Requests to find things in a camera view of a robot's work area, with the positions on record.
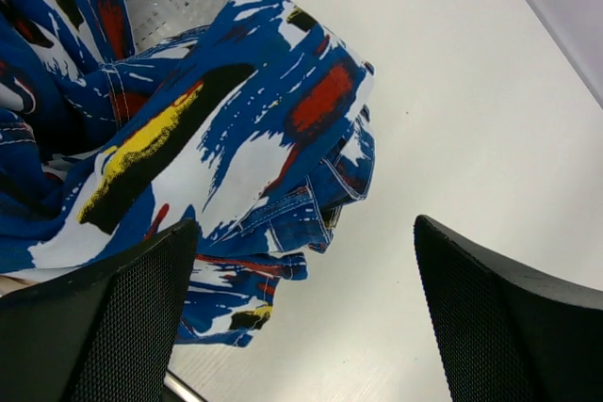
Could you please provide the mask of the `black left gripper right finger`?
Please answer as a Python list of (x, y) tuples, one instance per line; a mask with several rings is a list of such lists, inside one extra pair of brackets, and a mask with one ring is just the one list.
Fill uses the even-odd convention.
[(454, 401), (599, 401), (602, 294), (415, 220), (416, 261)]

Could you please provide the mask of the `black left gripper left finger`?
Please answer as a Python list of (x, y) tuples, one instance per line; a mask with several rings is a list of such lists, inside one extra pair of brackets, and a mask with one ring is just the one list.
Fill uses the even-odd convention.
[(183, 220), (1, 298), (4, 401), (180, 401), (168, 365), (195, 259)]

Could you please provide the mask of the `blue patterned trousers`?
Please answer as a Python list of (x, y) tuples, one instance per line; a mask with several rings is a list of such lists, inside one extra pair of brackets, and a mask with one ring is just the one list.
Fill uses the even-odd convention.
[(290, 0), (137, 52), (124, 0), (1, 0), (1, 291), (193, 219), (176, 340), (246, 346), (374, 170), (373, 66)]

